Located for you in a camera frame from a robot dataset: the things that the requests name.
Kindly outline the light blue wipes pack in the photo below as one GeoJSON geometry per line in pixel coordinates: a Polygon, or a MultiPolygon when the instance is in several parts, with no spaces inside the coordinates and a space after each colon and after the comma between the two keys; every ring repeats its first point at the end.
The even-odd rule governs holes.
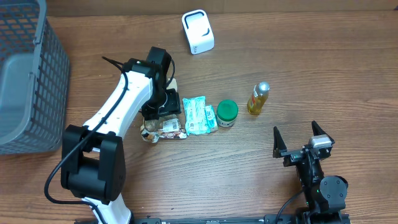
{"type": "Polygon", "coordinates": [[[210,133],[205,112],[205,96],[184,98],[183,108],[185,112],[185,129],[187,135],[200,135],[210,133]]]}

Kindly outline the green lid jar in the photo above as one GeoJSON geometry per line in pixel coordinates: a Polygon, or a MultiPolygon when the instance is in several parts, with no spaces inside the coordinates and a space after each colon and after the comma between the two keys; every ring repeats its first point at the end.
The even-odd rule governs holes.
{"type": "Polygon", "coordinates": [[[221,127],[231,127],[238,116],[239,108],[233,100],[221,101],[216,110],[218,125],[221,127]]]}

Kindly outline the brown snack packet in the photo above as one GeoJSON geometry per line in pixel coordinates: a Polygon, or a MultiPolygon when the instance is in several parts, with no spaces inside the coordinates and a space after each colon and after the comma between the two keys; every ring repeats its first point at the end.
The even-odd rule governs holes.
{"type": "MultiPolygon", "coordinates": [[[[177,91],[177,82],[171,81],[171,84],[166,88],[156,87],[155,82],[150,85],[150,99],[152,96],[164,99],[165,90],[175,89],[177,91]]],[[[187,132],[182,127],[178,114],[160,117],[145,121],[143,118],[142,126],[140,127],[141,137],[144,141],[157,143],[160,139],[186,139],[187,132]]]]}

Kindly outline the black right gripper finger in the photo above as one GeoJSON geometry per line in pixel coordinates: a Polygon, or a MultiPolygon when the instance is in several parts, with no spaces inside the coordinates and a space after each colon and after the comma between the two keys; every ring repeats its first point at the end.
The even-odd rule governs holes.
{"type": "Polygon", "coordinates": [[[274,126],[273,128],[273,135],[274,135],[274,147],[272,155],[273,158],[280,158],[285,152],[287,152],[287,147],[282,139],[282,136],[277,126],[274,126]]]}
{"type": "Polygon", "coordinates": [[[318,125],[316,121],[312,121],[312,131],[314,136],[326,134],[326,132],[324,132],[324,130],[318,125]]]}

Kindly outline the teal tissue pack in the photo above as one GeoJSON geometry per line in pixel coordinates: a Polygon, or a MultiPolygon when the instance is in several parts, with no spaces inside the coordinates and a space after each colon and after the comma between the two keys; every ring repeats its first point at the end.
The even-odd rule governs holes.
{"type": "Polygon", "coordinates": [[[216,115],[215,115],[213,107],[211,105],[206,105],[205,113],[206,113],[207,125],[208,125],[210,131],[211,132],[217,131],[218,123],[217,123],[217,119],[216,119],[216,115]]]}

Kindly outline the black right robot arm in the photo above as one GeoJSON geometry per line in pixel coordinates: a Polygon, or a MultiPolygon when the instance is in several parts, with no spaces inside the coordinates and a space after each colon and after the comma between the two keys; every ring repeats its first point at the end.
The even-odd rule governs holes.
{"type": "Polygon", "coordinates": [[[296,167],[302,186],[286,201],[275,215],[266,215],[271,223],[349,223],[348,215],[342,214],[346,208],[348,182],[342,176],[325,176],[320,162],[331,156],[335,140],[316,121],[312,121],[313,136],[301,149],[289,151],[277,127],[273,128],[274,158],[283,158],[285,167],[296,167]],[[298,208],[293,215],[282,212],[298,196],[304,194],[306,207],[298,208]]]}

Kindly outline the yellow bottle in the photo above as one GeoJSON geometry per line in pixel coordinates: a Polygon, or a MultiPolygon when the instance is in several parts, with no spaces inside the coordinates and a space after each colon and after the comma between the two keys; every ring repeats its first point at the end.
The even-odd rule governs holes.
{"type": "Polygon", "coordinates": [[[251,97],[247,103],[250,114],[259,115],[262,107],[269,97],[270,85],[267,82],[260,82],[254,86],[251,97]]]}

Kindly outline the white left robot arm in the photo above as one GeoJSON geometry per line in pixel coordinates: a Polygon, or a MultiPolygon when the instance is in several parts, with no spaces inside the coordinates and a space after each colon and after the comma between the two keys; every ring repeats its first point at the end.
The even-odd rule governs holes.
{"type": "Polygon", "coordinates": [[[138,113],[146,121],[179,114],[180,100],[173,78],[174,61],[152,47],[145,60],[109,61],[121,78],[101,109],[83,126],[69,125],[62,140],[62,160],[55,168],[60,182],[94,213],[93,223],[133,223],[134,216],[121,195],[126,179],[123,138],[138,113]]]}

